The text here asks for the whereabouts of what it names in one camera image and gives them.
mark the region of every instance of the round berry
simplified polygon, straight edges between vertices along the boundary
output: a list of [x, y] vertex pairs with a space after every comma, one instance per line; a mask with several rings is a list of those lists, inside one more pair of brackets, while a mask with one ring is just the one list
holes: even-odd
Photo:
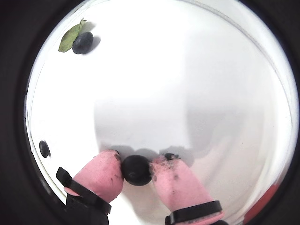
[[94, 36], [91, 32], [84, 32], [77, 36], [73, 42], [72, 49], [75, 54], [87, 53], [93, 43]]
[[46, 142], [39, 142], [39, 150], [44, 158], [47, 158], [50, 155], [50, 150]]
[[151, 181], [149, 161], [144, 156], [132, 155], [121, 164], [122, 174], [129, 184], [143, 186]]

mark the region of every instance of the blueberry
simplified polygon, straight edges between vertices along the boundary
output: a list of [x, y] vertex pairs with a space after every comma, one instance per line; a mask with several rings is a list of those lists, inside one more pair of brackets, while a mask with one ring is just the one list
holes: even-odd
[[149, 161], [144, 156], [128, 156], [121, 164], [121, 170], [129, 184], [143, 186], [151, 181]]
[[91, 32], [84, 32], [75, 39], [73, 42], [73, 52], [75, 54], [85, 54], [92, 46], [94, 36]]
[[50, 155], [50, 150], [46, 142], [39, 142], [39, 150], [44, 158], [47, 158]]

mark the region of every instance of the black clamp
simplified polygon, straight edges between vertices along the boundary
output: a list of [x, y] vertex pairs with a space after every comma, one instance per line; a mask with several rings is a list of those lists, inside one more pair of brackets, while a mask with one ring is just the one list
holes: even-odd
[[99, 209], [106, 215], [111, 212], [112, 207], [109, 203], [73, 180], [71, 175], [62, 167], [58, 168], [56, 172], [56, 178], [64, 187], [69, 188], [80, 195], [87, 204], [94, 206], [96, 209]]
[[222, 211], [222, 207], [219, 201], [212, 201], [183, 208], [176, 210], [167, 216], [165, 218], [165, 225], [174, 225], [177, 223], [198, 219], [220, 211]]

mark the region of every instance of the green leaf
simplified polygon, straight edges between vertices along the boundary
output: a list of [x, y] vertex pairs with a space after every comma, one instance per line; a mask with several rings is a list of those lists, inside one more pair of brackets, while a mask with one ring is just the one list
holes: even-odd
[[60, 47], [58, 48], [59, 52], [65, 53], [72, 48], [73, 42], [83, 28], [85, 22], [86, 20], [82, 19], [79, 24], [75, 25], [65, 33], [61, 39]]

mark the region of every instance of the white surface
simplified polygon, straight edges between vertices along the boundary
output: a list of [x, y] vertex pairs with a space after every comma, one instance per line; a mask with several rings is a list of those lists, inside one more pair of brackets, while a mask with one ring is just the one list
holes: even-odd
[[[230, 224], [282, 176], [299, 123], [287, 59], [237, 1], [199, 2], [87, 1], [49, 36], [32, 70], [27, 124], [32, 147], [40, 140], [50, 147], [47, 159], [33, 153], [63, 201], [58, 167], [74, 176], [107, 145], [150, 158], [171, 147]], [[58, 52], [82, 18], [99, 45], [86, 55]], [[168, 213], [152, 184], [125, 183], [110, 224], [158, 225]]]

